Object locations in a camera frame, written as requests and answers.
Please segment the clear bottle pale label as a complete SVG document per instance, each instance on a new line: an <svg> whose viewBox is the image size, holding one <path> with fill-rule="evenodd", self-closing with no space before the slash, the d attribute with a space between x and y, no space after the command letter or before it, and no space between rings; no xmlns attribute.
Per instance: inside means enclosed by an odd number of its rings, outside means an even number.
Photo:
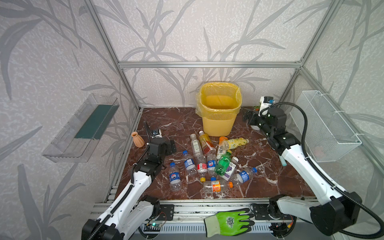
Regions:
<svg viewBox="0 0 384 240"><path fill-rule="evenodd" d="M196 134L191 134L191 145L192 145L192 150L195 156L199 156L203 154L202 147L200 145L200 141L197 139Z"/></svg>

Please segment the yellow label tea bottle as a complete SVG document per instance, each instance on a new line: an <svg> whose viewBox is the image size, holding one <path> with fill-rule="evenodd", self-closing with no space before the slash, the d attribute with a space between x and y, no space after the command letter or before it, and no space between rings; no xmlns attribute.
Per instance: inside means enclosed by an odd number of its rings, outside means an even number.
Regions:
<svg viewBox="0 0 384 240"><path fill-rule="evenodd" d="M237 139L229 139L229 140L223 140L220 146L223 148L223 150L233 150L235 148L245 146L249 143L248 139L244 138L237 138Z"/></svg>

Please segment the green plastic bottle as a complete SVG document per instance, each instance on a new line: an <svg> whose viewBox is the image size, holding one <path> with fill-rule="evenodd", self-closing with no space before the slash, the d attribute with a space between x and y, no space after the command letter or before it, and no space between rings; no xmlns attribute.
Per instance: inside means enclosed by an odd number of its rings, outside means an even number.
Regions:
<svg viewBox="0 0 384 240"><path fill-rule="evenodd" d="M228 150L222 155L216 166L215 172L218 176L223 176L230 165L232 151Z"/></svg>

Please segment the yellow red label bottle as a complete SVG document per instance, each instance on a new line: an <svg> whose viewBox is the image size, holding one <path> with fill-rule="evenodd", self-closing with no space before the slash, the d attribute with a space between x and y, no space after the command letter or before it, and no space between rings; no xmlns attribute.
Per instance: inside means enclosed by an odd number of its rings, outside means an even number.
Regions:
<svg viewBox="0 0 384 240"><path fill-rule="evenodd" d="M204 131L199 131L199 140L205 155L215 152L216 148L214 147L208 134L206 134Z"/></svg>

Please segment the orange cap white bottle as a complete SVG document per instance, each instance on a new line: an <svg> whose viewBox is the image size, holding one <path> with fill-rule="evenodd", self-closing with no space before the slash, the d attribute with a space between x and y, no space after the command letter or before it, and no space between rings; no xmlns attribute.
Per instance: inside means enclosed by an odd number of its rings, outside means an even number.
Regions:
<svg viewBox="0 0 384 240"><path fill-rule="evenodd" d="M218 146L218 150L217 150L217 160L220 160L222 155L226 152L224 149L223 149L223 141L226 141L228 140L227 137L220 137L219 138L219 146Z"/></svg>

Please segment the grape label white cap bottle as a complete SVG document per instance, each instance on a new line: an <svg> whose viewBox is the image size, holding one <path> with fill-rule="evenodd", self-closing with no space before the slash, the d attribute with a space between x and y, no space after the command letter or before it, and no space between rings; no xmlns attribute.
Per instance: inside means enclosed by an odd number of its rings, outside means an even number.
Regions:
<svg viewBox="0 0 384 240"><path fill-rule="evenodd" d="M239 161L239 159L237 157L232 157L231 162L230 162L228 168L226 169L226 172L221 176L222 179L224 179L226 181L230 180L232 174L235 172L235 170L237 168L238 161Z"/></svg>

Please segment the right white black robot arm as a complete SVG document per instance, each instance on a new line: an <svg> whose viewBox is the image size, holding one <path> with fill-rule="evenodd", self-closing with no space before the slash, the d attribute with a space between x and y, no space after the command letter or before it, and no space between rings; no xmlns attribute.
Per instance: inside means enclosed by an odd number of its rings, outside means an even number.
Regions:
<svg viewBox="0 0 384 240"><path fill-rule="evenodd" d="M299 173L317 198L314 203L278 195L270 199L272 215L302 219L326 236L342 232L357 222L362 199L357 193L349 193L338 185L312 160L303 142L286 130L287 116L282 109L273 107L262 114L242 109L242 114L243 120L262 132L271 148Z"/></svg>

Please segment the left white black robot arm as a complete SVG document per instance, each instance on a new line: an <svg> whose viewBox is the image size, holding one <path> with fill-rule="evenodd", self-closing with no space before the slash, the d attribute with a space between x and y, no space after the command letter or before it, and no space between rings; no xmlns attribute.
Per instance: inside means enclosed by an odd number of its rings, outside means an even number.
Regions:
<svg viewBox="0 0 384 240"><path fill-rule="evenodd" d="M165 158L177 152L175 141L153 138L132 168L131 180L109 208L82 228L82 240L128 240L153 217L159 200L142 194L163 169Z"/></svg>

